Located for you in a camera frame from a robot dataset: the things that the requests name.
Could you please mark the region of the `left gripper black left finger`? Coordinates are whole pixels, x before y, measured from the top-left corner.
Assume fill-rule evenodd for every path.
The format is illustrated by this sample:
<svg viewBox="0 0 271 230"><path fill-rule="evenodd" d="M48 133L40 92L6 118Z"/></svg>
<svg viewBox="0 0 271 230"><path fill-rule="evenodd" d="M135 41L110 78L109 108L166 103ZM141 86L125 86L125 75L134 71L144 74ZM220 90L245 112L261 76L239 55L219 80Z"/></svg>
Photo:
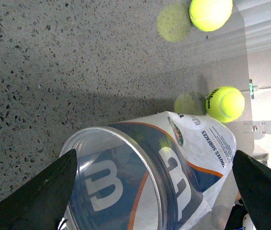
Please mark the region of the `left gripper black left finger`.
<svg viewBox="0 0 271 230"><path fill-rule="evenodd" d="M0 201L0 230L56 230L70 200L77 171L74 149Z"/></svg>

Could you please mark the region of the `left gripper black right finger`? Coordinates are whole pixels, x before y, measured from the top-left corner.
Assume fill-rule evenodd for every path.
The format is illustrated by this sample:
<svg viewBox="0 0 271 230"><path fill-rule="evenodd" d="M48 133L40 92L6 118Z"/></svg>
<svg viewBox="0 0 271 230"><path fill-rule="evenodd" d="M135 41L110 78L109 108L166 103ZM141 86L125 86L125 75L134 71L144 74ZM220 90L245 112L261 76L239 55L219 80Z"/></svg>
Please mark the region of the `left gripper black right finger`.
<svg viewBox="0 0 271 230"><path fill-rule="evenodd" d="M271 230L271 168L237 150L232 170L254 226L258 230Z"/></svg>

